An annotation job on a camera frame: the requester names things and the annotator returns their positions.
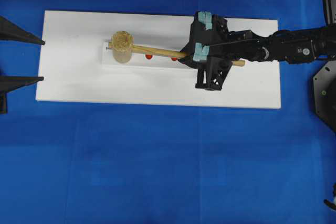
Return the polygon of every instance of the white board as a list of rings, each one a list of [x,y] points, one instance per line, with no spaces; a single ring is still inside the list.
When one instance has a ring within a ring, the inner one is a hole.
[[[36,100],[281,107],[278,62],[232,67],[222,91],[212,92],[196,89],[197,71],[176,68],[179,62],[170,59],[165,59],[164,67],[143,55],[137,56],[137,66],[103,62],[103,44],[118,30],[131,33],[139,45],[181,50],[188,42],[192,21],[189,16],[46,11],[46,44],[39,65],[39,76],[45,79],[37,85]],[[276,20],[229,18],[228,26],[229,30],[251,29],[261,36],[278,29]]]

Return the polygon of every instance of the white platform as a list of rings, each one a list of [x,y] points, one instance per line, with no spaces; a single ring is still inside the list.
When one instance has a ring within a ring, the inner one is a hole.
[[[103,44],[126,30],[139,45],[181,50],[193,17],[46,11],[36,100],[162,105],[281,107],[279,63],[232,67],[222,91],[195,88],[197,71],[177,61],[133,55],[126,65],[103,57]],[[228,19],[229,30],[268,36],[276,20]]]

